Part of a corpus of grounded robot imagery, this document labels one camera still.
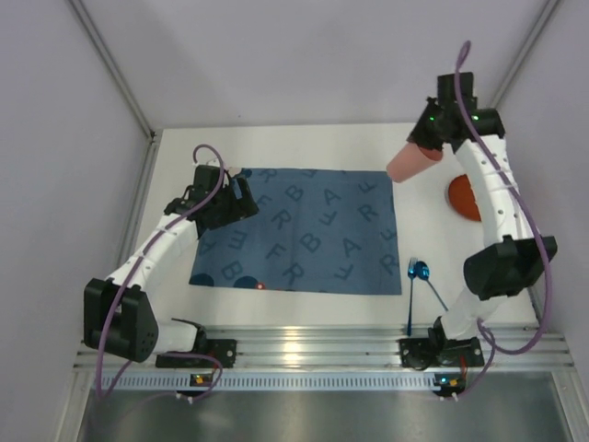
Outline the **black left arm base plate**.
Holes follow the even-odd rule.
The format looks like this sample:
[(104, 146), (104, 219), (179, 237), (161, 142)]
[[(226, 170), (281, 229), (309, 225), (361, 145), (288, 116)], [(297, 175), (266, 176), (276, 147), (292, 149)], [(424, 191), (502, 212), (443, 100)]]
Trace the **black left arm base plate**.
[[(210, 356), (216, 359), (223, 368), (231, 368), (236, 362), (237, 341), (234, 339), (200, 339), (191, 353)], [(186, 358), (163, 354), (156, 357), (156, 367), (158, 368), (213, 368), (214, 366), (218, 366), (218, 364), (194, 356)]]

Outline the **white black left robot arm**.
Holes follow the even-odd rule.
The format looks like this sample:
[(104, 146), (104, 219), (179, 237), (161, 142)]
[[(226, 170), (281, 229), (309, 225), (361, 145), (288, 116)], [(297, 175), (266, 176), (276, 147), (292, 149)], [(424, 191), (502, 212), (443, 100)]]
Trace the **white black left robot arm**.
[(242, 170), (199, 166), (184, 193), (165, 207), (155, 229), (125, 263), (84, 289), (83, 342), (101, 353), (137, 363), (151, 355), (193, 352), (202, 326), (189, 320), (160, 320), (157, 287), (186, 249), (203, 233), (259, 211)]

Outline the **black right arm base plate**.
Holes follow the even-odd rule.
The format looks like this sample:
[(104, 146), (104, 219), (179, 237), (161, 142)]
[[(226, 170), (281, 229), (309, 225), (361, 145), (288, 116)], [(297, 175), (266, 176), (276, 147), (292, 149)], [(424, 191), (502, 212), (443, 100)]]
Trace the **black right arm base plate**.
[(430, 367), (483, 367), (479, 339), (447, 339), (441, 327), (432, 327), (426, 337), (409, 337), (398, 342), (401, 366), (418, 371)]

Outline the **pink plastic cup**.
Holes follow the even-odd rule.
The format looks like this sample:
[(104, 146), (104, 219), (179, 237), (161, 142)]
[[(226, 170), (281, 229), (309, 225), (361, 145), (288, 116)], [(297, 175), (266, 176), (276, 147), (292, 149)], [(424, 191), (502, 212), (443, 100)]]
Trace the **pink plastic cup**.
[(388, 162), (387, 175), (395, 183), (401, 183), (436, 165), (443, 157), (444, 153), (440, 150), (407, 143)]

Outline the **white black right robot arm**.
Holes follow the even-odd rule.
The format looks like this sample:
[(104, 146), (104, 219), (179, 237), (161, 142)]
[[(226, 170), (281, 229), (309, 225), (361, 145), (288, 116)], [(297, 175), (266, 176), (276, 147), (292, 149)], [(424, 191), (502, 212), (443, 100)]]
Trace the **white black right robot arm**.
[(409, 135), (409, 142), (429, 151), (450, 145), (463, 167), (483, 228), (483, 249), (463, 265), (465, 288), (435, 325), (446, 339), (468, 339), (507, 298), (533, 285), (558, 246), (542, 236), (525, 216), (507, 156), (499, 112), (481, 109), (471, 73), (437, 78), (437, 95)]

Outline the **red plastic plate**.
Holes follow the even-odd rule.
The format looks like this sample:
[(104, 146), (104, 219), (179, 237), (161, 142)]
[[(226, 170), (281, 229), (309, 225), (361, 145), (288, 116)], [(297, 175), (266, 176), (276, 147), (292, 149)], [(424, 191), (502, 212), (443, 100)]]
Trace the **red plastic plate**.
[(473, 222), (481, 221), (479, 208), (466, 174), (451, 180), (446, 196), (449, 205), (456, 213)]

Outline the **blue letter-print placemat cloth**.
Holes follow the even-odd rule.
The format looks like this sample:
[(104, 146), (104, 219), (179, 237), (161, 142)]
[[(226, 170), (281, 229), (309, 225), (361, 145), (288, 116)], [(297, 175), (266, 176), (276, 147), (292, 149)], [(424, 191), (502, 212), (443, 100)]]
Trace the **blue letter-print placemat cloth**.
[(190, 285), (398, 296), (398, 230), (384, 171), (243, 169), (256, 215), (203, 234)]

